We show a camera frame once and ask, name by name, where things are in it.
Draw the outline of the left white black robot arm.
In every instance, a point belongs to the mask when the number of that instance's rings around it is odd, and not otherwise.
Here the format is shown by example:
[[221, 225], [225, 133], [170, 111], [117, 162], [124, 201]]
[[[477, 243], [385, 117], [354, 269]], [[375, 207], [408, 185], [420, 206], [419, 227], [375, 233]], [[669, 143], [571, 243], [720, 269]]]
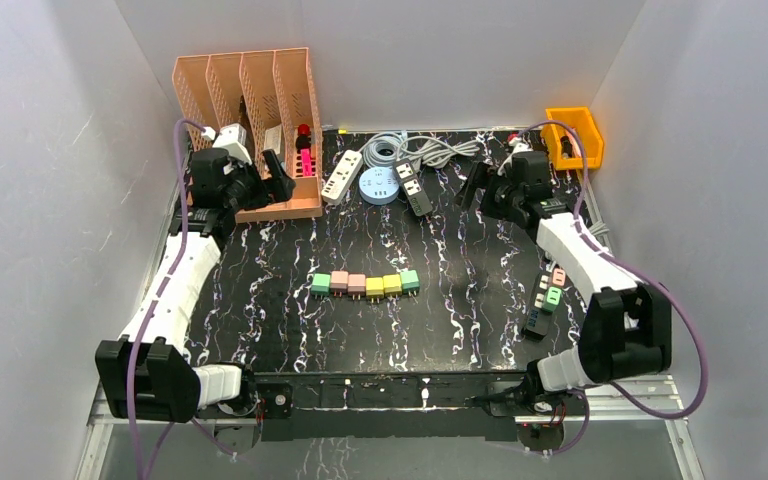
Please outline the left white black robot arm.
[[227, 148], [190, 154], [184, 203], [169, 225], [149, 291], [119, 337], [101, 341], [95, 352], [113, 416], [186, 423], [211, 406], [248, 416], [262, 404], [250, 367], [235, 362], [193, 367], [184, 357], [192, 314], [234, 229], [236, 213], [292, 196], [295, 182], [276, 152], [267, 149], [261, 158], [266, 177]]

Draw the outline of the white power strip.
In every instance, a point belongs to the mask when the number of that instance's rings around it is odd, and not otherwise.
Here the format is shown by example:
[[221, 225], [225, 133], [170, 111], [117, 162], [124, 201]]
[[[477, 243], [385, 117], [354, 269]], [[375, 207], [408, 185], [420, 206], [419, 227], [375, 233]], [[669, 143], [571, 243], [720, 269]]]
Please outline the white power strip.
[[322, 199], [328, 205], [340, 204], [362, 165], [363, 155], [360, 152], [346, 150], [323, 185], [321, 190]]

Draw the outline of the yellow plug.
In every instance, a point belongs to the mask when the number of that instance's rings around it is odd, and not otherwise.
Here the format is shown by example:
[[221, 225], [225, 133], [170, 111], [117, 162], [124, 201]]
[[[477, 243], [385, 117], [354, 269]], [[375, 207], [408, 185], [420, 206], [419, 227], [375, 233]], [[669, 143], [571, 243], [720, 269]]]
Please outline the yellow plug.
[[382, 282], [385, 296], [397, 298], [403, 294], [403, 284], [399, 273], [384, 275]]
[[373, 302], [379, 302], [384, 296], [384, 281], [382, 277], [367, 277], [365, 280], [365, 296]]

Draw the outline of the round blue power socket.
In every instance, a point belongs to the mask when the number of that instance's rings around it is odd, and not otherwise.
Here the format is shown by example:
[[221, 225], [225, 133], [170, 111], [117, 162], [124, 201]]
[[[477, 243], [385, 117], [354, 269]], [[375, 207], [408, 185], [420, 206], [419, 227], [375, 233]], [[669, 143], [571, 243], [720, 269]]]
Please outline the round blue power socket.
[[361, 174], [358, 186], [361, 198], [376, 206], [393, 202], [401, 189], [393, 168], [389, 166], [367, 168]]

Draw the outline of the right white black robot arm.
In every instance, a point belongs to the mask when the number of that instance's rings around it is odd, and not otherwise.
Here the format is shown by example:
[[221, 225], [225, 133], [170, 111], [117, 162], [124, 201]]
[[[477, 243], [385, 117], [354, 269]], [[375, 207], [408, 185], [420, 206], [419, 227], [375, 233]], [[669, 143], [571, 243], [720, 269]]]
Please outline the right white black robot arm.
[[666, 370], [672, 362], [672, 309], [666, 296], [608, 259], [607, 251], [556, 198], [546, 154], [513, 154], [505, 167], [479, 162], [455, 197], [469, 208], [510, 221], [560, 264], [587, 304], [576, 345], [529, 363], [510, 393], [537, 414], [550, 413], [563, 392]]

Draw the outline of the green plug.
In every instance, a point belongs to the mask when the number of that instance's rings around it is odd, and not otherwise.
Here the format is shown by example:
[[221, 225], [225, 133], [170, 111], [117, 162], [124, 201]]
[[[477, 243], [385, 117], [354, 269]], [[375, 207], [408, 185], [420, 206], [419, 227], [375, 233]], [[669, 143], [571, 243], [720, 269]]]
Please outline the green plug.
[[419, 292], [420, 279], [416, 270], [409, 269], [402, 271], [399, 276], [404, 295], [414, 296]]
[[316, 296], [328, 296], [330, 294], [331, 276], [327, 273], [316, 272], [313, 274], [310, 292]]

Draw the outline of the pink plug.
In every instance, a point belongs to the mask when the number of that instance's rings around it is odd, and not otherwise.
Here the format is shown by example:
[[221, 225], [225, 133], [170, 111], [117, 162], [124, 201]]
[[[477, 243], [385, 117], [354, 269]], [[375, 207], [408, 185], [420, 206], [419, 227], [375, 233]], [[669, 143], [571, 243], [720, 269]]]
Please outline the pink plug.
[[349, 273], [345, 270], [334, 270], [330, 273], [329, 291], [336, 296], [348, 292]]
[[348, 275], [347, 293], [353, 299], [359, 299], [366, 295], [366, 275], [350, 273]]

